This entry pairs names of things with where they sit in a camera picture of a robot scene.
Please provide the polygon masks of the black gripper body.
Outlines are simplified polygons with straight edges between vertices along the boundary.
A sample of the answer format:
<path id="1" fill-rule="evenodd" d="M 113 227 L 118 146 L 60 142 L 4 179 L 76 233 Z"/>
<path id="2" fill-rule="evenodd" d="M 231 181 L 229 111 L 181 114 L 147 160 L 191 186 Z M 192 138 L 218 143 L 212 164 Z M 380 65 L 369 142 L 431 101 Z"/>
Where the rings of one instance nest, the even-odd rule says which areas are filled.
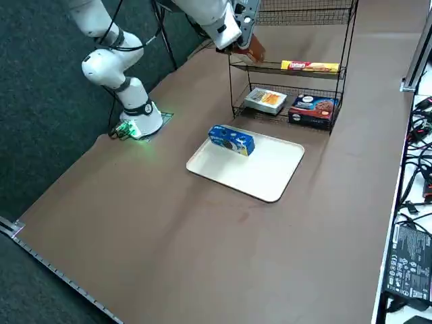
<path id="1" fill-rule="evenodd" d="M 234 8 L 234 18 L 241 30 L 242 34 L 237 39 L 236 44 L 238 47 L 249 47 L 254 25 L 259 14 L 261 6 L 260 0 L 238 0 L 232 1 Z"/>

